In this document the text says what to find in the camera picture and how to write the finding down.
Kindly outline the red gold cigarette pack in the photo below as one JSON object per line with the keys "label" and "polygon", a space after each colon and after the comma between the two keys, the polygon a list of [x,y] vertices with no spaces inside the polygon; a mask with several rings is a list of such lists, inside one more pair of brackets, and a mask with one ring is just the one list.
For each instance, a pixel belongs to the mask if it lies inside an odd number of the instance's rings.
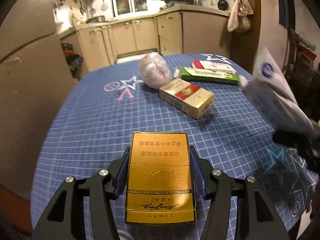
{"label": "red gold cigarette pack", "polygon": [[160,87],[159,97],[194,119],[203,116],[215,100],[213,92],[182,79],[174,79]]}

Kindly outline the small black hanging pan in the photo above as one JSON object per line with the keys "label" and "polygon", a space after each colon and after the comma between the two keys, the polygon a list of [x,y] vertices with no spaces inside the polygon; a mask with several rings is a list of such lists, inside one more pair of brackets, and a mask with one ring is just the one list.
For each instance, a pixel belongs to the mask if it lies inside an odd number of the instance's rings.
{"label": "small black hanging pan", "polygon": [[219,10],[227,10],[228,9],[228,2],[226,0],[219,0],[217,3],[217,7]]}

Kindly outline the gold cigarette box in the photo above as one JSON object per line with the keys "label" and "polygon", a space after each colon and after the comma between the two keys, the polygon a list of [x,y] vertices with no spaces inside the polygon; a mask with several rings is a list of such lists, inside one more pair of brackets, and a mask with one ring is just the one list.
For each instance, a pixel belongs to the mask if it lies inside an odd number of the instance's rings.
{"label": "gold cigarette box", "polygon": [[133,133],[125,222],[145,225],[196,222],[195,192],[186,133]]}

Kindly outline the white alcohol wipes pack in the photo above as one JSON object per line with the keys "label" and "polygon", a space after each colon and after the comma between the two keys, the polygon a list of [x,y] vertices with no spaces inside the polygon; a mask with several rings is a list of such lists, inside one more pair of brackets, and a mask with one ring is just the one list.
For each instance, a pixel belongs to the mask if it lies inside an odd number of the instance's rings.
{"label": "white alcohol wipes pack", "polygon": [[310,140],[319,138],[319,125],[300,109],[267,48],[259,50],[254,67],[257,71],[252,80],[239,76],[239,87],[261,117],[276,131],[303,134]]}

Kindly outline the blue checked tablecloth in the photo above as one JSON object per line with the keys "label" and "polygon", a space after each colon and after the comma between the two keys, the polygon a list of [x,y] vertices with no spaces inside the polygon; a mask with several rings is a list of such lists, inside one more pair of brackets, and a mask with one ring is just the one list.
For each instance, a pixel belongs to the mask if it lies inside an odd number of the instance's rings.
{"label": "blue checked tablecloth", "polygon": [[[197,82],[213,92],[214,104],[199,119],[159,97],[140,77],[138,62],[116,64],[87,74],[55,117],[37,161],[31,192],[35,229],[64,179],[93,176],[131,149],[135,132],[183,132],[189,150],[231,178],[253,176],[271,200],[286,230],[301,217],[319,184],[295,148],[273,142],[267,124],[237,85]],[[209,200],[197,193],[196,222],[170,225],[127,224],[126,186],[110,202],[119,239],[202,239]],[[236,197],[231,198],[226,239],[235,239]],[[94,239],[89,198],[84,200],[86,239]]]}

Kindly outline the crumpled clear plastic bag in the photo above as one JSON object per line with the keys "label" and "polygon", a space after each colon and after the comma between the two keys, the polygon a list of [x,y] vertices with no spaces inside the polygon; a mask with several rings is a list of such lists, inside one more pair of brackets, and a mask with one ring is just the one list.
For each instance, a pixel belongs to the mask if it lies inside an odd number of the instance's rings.
{"label": "crumpled clear plastic bag", "polygon": [[148,53],[140,60],[139,73],[143,82],[153,89],[159,89],[172,80],[168,64],[157,52]]}

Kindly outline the grey refrigerator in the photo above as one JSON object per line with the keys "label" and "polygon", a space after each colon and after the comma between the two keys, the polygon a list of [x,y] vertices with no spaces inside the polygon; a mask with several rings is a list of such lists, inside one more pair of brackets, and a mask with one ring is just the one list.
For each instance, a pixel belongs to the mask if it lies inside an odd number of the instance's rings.
{"label": "grey refrigerator", "polygon": [[24,199],[48,129],[74,86],[52,0],[17,0],[1,24],[1,184]]}

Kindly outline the red white medicine box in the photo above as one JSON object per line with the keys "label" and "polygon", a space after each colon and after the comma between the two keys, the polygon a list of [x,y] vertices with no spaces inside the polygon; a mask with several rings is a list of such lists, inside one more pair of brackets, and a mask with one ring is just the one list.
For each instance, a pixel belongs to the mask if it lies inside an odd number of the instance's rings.
{"label": "red white medicine box", "polygon": [[236,74],[236,70],[229,64],[226,63],[216,63],[211,61],[201,61],[201,60],[194,60],[192,62],[193,68],[198,69],[210,69],[213,71],[220,71],[225,73],[232,73]]}

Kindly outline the hanging pink cloth bag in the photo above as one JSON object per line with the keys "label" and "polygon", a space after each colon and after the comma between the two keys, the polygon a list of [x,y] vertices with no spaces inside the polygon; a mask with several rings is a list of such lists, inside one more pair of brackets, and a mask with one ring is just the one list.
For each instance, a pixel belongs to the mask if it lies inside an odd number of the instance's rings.
{"label": "hanging pink cloth bag", "polygon": [[248,0],[235,0],[231,9],[231,14],[227,22],[227,30],[231,33],[245,33],[251,27],[248,15],[253,15],[254,11]]}

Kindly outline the beige kitchen cabinets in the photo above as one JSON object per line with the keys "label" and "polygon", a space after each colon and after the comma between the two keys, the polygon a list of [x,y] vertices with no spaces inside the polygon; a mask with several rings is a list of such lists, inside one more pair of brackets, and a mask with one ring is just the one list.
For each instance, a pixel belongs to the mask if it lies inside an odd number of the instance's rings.
{"label": "beige kitchen cabinets", "polygon": [[229,12],[180,4],[153,15],[69,28],[59,35],[83,57],[82,73],[116,63],[126,56],[157,51],[161,55],[230,55]]}

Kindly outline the green toothpaste box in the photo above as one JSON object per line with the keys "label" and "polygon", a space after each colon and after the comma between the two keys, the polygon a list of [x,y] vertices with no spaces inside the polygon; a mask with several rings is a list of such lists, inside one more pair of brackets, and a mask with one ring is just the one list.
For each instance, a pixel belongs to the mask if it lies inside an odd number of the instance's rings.
{"label": "green toothpaste box", "polygon": [[191,67],[182,67],[179,72],[179,77],[185,81],[223,83],[229,85],[237,85],[239,83],[239,77],[236,74]]}

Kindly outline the black garbage bag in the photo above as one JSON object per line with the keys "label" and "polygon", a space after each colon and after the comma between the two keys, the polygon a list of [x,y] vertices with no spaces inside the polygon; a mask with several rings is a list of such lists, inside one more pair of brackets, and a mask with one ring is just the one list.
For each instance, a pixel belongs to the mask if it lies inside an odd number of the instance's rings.
{"label": "black garbage bag", "polygon": [[70,43],[61,43],[63,49],[63,54],[65,56],[66,62],[68,64],[69,70],[73,78],[76,78],[76,75],[81,69],[81,64],[83,58],[74,52],[73,45]]}

